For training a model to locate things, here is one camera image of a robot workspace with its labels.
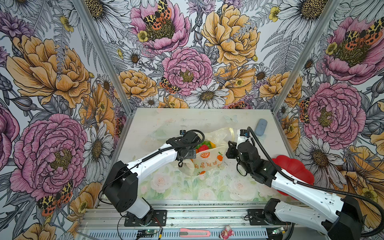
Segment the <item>yellowish plastic bag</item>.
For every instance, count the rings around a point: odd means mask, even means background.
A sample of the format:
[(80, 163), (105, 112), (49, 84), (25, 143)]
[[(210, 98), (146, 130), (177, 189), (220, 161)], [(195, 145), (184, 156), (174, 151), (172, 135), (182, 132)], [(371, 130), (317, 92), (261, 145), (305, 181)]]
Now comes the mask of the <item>yellowish plastic bag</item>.
[(228, 141), (235, 140), (233, 128), (222, 128), (211, 133), (205, 134), (204, 141), (210, 141), (216, 145), (215, 148), (197, 153), (194, 159), (183, 161), (183, 166), (179, 170), (187, 176), (198, 176), (219, 167), (224, 163), (224, 156), (228, 150)]

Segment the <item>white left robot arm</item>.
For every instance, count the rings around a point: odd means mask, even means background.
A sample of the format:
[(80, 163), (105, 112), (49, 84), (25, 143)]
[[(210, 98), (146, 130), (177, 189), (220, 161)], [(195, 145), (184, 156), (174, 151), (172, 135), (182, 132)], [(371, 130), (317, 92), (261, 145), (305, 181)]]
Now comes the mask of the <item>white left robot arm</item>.
[(101, 194), (107, 197), (117, 212), (128, 212), (146, 222), (152, 218), (153, 208), (139, 197), (141, 182), (174, 161), (182, 166), (184, 160), (196, 156), (196, 147), (204, 141), (205, 135), (199, 130), (181, 131), (179, 137), (168, 139), (160, 148), (141, 159), (129, 163), (117, 161), (105, 180)]

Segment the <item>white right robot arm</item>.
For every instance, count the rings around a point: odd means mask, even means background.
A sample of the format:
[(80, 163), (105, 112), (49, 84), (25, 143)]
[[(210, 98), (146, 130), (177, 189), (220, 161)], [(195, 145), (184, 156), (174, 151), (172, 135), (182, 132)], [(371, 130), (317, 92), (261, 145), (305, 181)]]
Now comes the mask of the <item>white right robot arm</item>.
[(316, 230), (331, 240), (358, 240), (364, 226), (359, 203), (351, 196), (339, 197), (330, 190), (317, 190), (301, 182), (271, 158), (263, 160), (251, 129), (240, 130), (237, 142), (228, 142), (226, 157), (235, 159), (247, 175), (256, 182), (283, 192), (305, 204), (293, 206), (271, 198), (257, 217), (270, 225), (283, 222), (298, 224)]

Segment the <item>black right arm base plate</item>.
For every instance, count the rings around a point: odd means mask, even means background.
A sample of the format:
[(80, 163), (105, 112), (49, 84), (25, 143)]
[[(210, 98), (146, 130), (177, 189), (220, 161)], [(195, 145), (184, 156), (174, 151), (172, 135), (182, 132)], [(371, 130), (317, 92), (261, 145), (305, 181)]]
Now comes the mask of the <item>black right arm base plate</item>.
[(248, 209), (244, 220), (248, 221), (251, 226), (290, 225), (290, 223), (282, 222), (278, 219), (268, 220), (262, 209)]

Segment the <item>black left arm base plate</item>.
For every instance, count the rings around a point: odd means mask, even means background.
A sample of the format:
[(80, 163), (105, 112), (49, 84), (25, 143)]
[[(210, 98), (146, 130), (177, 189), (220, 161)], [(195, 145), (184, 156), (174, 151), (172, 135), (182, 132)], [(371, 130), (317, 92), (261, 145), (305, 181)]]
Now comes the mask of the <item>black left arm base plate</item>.
[(167, 210), (150, 210), (142, 219), (131, 213), (125, 217), (125, 227), (164, 227), (167, 222)]

